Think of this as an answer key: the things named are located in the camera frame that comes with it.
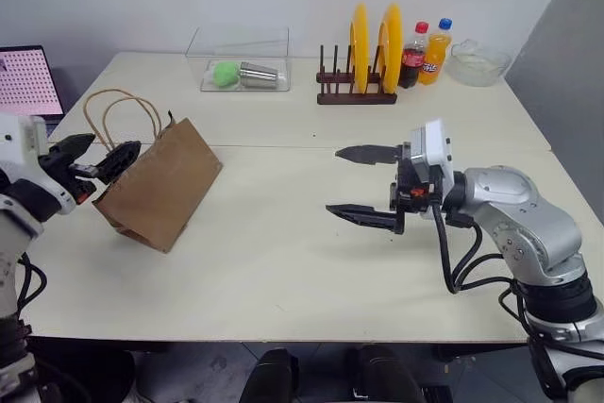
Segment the bottle cap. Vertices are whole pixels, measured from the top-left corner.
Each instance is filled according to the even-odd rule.
[[[441,19],[441,22],[438,23],[438,28],[441,28],[442,30],[448,30],[449,28],[451,28],[452,24],[453,21],[451,21],[449,18],[443,18]]]
[[[415,31],[417,33],[426,33],[426,32],[428,32],[428,23],[425,23],[424,21],[420,21],[419,23],[417,23],[415,25]]]

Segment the gray wall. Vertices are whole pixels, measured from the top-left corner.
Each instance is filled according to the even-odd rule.
[[[604,0],[552,0],[506,79],[604,222]]]

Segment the red bottle cap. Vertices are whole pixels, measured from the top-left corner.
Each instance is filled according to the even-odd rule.
[[[419,23],[417,23],[415,25],[415,31],[417,33],[426,33],[426,32],[428,32],[428,23],[425,23],[424,21],[420,21]]]

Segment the yellow plate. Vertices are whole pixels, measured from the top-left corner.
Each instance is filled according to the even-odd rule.
[[[369,25],[365,4],[358,4],[352,17],[350,49],[350,60],[355,68],[355,85],[359,93],[365,93],[369,66]]]
[[[382,87],[386,93],[394,93],[398,85],[403,57],[403,21],[397,4],[390,4],[379,27],[379,72],[384,65],[386,73]]]

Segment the blue bottle cap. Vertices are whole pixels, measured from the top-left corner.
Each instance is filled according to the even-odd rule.
[[[441,19],[441,22],[438,23],[438,28],[441,28],[442,30],[448,30],[449,28],[451,28],[452,24],[453,21],[451,21],[449,18],[443,18]]]

